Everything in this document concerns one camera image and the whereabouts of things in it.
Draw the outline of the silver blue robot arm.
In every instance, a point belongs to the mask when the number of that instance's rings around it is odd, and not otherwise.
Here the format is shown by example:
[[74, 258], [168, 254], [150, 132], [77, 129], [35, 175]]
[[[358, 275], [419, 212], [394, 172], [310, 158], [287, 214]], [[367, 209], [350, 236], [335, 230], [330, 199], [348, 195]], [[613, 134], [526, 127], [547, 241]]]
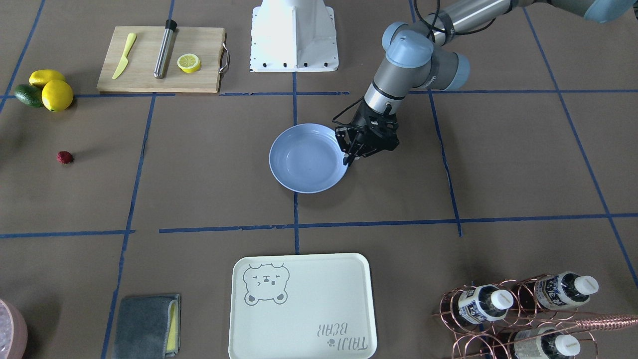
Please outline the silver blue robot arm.
[[531, 4], [530, 0], [458, 0], [417, 22], [389, 25], [381, 39], [384, 58], [365, 95], [355, 102], [353, 119], [332, 120], [342, 152], [337, 163], [350, 166], [355, 159], [394, 150], [399, 145], [397, 109], [411, 89], [458, 90], [469, 79], [467, 57], [444, 50], [444, 45], [485, 30], [498, 16]]

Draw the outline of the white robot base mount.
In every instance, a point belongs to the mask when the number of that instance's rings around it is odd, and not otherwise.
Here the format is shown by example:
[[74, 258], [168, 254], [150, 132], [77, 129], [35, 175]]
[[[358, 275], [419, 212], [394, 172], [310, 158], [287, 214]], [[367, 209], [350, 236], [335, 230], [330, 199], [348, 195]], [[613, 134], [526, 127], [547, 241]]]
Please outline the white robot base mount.
[[249, 71], [337, 71], [335, 14], [323, 0], [263, 0], [251, 16]]

